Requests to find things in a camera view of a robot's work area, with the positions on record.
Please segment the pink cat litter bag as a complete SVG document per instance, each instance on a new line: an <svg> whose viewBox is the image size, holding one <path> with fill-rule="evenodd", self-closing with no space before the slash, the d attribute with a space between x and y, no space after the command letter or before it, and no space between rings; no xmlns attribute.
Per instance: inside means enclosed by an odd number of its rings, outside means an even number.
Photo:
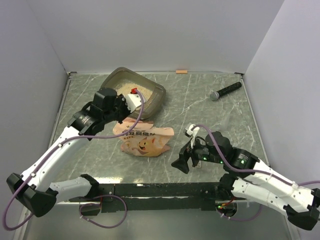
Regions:
<svg viewBox="0 0 320 240"><path fill-rule="evenodd" d="M128 133L121 136L121 150L138 157L158 157L168 151L169 140L174 136L171 127L154 127L152 121L139 121Z"/></svg>

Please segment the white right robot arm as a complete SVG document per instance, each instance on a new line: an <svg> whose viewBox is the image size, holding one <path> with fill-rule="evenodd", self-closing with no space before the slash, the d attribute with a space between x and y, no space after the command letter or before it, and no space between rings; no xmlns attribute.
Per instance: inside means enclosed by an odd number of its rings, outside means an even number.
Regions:
<svg viewBox="0 0 320 240"><path fill-rule="evenodd" d="M217 193L222 199L246 199L269 207L296 227L310 231L320 221L320 190L297 184L274 171L254 154L231 145L219 131L205 138L192 136L172 167L188 174L188 160L222 164L226 171Z"/></svg>

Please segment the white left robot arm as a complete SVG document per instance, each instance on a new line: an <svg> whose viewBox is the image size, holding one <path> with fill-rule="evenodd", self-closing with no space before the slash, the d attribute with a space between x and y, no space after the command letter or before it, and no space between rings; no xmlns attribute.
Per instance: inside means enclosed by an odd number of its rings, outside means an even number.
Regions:
<svg viewBox="0 0 320 240"><path fill-rule="evenodd" d="M95 200L99 195L99 183L90 175L82 174L63 182L54 179L78 150L92 139L100 138L98 134L106 124L122 123L144 101L137 90L123 95L111 88L100 88L92 101L73 114L61 135L32 166L20 174L8 176L6 183L13 194L11 199L19 201L38 218L66 200L76 197Z"/></svg>

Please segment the beige cat litter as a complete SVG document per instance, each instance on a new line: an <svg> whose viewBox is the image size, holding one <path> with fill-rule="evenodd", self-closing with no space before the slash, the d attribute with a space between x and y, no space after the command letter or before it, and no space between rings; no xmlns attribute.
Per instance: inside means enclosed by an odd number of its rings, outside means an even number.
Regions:
<svg viewBox="0 0 320 240"><path fill-rule="evenodd" d="M114 87L114 89L117 91L118 95L128 95L131 93L132 89L137 88L137 90L142 94L144 97L144 102L146 102L152 95L153 91L143 87L141 85L131 83L131 82L126 82L126 83L121 83L120 85L117 85Z"/></svg>

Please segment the brown plastic litter box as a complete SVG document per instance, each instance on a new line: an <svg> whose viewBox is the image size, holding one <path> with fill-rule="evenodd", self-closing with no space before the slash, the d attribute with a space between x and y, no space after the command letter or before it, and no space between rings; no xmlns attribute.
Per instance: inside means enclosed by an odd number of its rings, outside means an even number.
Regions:
<svg viewBox="0 0 320 240"><path fill-rule="evenodd" d="M134 83L152 91L151 97L144 103L141 120L150 119L161 109L166 97L165 88L128 68L119 67L114 70L104 80L101 87L114 89L122 83Z"/></svg>

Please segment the small wooden comb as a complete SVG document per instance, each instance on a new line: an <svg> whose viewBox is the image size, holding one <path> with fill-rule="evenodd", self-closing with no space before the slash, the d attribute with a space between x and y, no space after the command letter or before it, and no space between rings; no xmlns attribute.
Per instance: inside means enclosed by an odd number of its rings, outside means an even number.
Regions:
<svg viewBox="0 0 320 240"><path fill-rule="evenodd" d="M198 164L196 165L197 168L201 168L202 167L202 162L198 162Z"/></svg>

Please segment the orange tape piece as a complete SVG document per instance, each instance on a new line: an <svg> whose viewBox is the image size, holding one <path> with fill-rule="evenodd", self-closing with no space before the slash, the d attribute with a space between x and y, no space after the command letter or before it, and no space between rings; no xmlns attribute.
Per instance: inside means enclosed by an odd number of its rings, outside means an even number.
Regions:
<svg viewBox="0 0 320 240"><path fill-rule="evenodd" d="M188 70L176 70L176 74L188 74Z"/></svg>

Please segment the black handheld microphone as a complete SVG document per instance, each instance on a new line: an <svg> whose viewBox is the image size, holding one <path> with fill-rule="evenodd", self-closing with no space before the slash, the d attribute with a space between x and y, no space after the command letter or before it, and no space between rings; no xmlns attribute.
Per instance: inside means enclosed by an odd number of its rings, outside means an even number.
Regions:
<svg viewBox="0 0 320 240"><path fill-rule="evenodd" d="M242 83L240 81L233 83L227 87L224 87L218 91L212 91L209 95L209 98L212 101L217 101L218 99L222 98L225 95L228 95L242 87Z"/></svg>

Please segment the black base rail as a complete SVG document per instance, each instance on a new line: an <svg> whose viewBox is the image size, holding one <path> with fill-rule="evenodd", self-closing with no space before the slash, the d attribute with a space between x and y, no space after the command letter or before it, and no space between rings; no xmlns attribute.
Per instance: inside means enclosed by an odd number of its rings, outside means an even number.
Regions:
<svg viewBox="0 0 320 240"><path fill-rule="evenodd" d="M114 197L104 196L109 194L123 199L129 211L215 211L217 203L230 201L234 197L229 187L222 187L218 182L103 183L99 185L95 195L97 201L102 201L103 213L123 209L122 203Z"/></svg>

